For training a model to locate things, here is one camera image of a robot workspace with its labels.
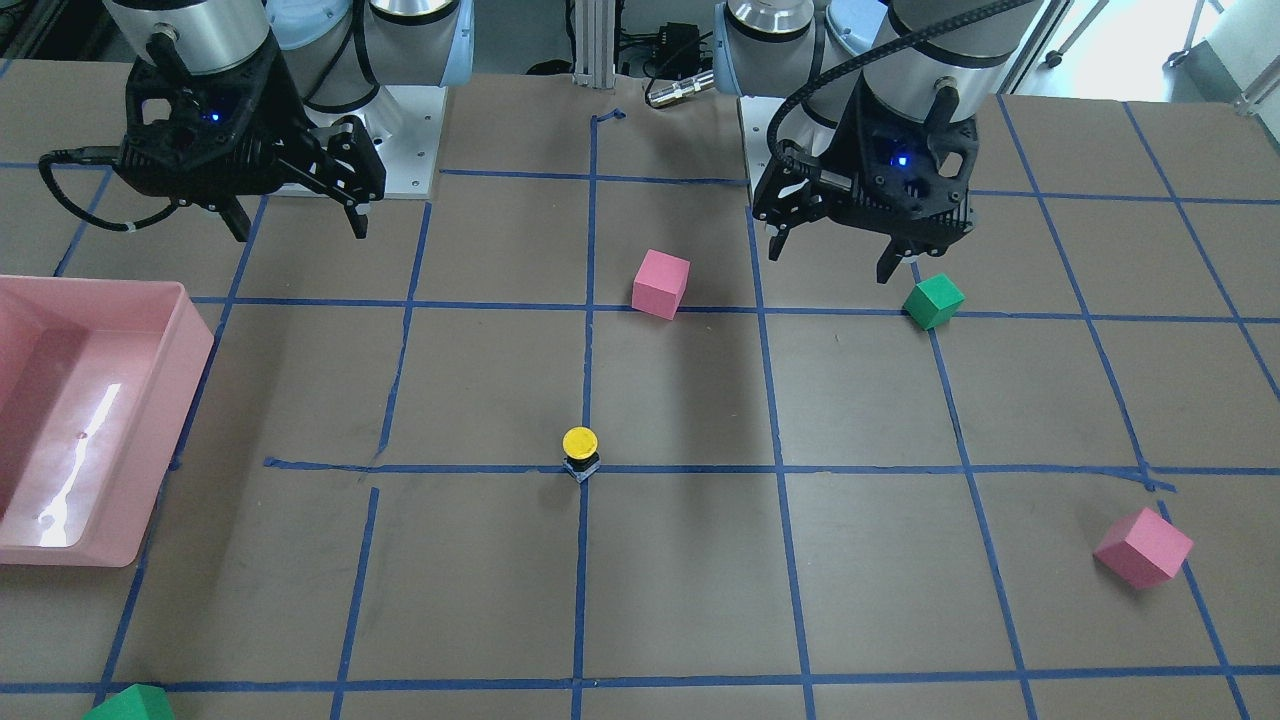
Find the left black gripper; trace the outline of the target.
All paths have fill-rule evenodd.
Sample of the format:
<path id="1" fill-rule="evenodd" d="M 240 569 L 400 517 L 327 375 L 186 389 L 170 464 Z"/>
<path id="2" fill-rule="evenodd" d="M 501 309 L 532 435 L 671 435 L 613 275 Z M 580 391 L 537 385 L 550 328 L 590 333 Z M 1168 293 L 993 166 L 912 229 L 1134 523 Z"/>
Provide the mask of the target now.
<path id="1" fill-rule="evenodd" d="M 831 220 L 884 234 L 876 282 L 887 284 L 909 258 L 940 258 L 977 224 L 970 178 L 979 137 L 973 118 L 954 120 L 960 92 L 941 79 L 923 120 L 892 111 L 859 81 L 827 149 L 813 155 L 782 138 L 751 201 L 778 261 L 799 225 Z"/>

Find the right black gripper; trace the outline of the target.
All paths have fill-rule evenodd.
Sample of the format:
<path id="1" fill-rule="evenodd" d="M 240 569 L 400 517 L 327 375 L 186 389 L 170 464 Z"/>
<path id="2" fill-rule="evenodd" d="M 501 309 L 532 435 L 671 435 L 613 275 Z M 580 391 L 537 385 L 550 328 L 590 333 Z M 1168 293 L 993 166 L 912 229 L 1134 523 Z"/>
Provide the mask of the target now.
<path id="1" fill-rule="evenodd" d="M 115 172 L 140 193 L 212 205 L 239 243 L 252 222 L 238 196 L 302 184 L 346 208 L 355 238 L 369 236 L 387 169 L 364 122 L 329 127 L 307 117 L 276 41 L 229 70 L 200 76 L 172 40 L 150 40 L 125 82 L 125 136 Z"/>

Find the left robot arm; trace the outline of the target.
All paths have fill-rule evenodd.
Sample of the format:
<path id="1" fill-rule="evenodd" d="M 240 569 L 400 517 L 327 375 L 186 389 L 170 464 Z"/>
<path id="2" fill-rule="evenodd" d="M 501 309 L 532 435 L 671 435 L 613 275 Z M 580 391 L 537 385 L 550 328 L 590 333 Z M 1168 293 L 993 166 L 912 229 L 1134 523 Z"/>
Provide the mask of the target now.
<path id="1" fill-rule="evenodd" d="M 886 237 L 876 278 L 969 234 L 977 113 L 1038 1 L 723 1 L 716 87 L 780 105 L 745 129 L 751 214 L 777 259 L 797 227 Z"/>

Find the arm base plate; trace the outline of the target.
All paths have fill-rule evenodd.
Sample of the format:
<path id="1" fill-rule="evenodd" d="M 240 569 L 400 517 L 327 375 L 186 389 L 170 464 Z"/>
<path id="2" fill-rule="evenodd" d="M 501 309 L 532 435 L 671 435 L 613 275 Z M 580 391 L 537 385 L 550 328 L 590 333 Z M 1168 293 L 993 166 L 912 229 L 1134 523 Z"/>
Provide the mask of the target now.
<path id="1" fill-rule="evenodd" d="M 741 96 L 739 99 L 742 154 L 748 173 L 749 196 L 751 199 L 771 158 L 765 132 L 782 102 L 782 97 Z"/>
<path id="2" fill-rule="evenodd" d="M 431 197 L 447 100 L 445 87 L 384 85 L 352 111 L 385 167 L 385 199 Z"/>

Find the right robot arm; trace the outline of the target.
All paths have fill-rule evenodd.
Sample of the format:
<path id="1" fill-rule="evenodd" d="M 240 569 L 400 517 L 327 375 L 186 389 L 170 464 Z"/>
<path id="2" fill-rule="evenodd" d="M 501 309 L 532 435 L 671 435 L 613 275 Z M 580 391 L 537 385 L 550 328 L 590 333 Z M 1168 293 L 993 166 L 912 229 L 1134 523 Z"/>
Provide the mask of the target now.
<path id="1" fill-rule="evenodd" d="M 471 1 L 109 1 L 136 50 L 111 160 L 132 190 L 218 214 L 238 241 L 241 199 L 288 184 L 369 232 L 389 165 L 407 161 L 392 88 L 474 72 Z"/>

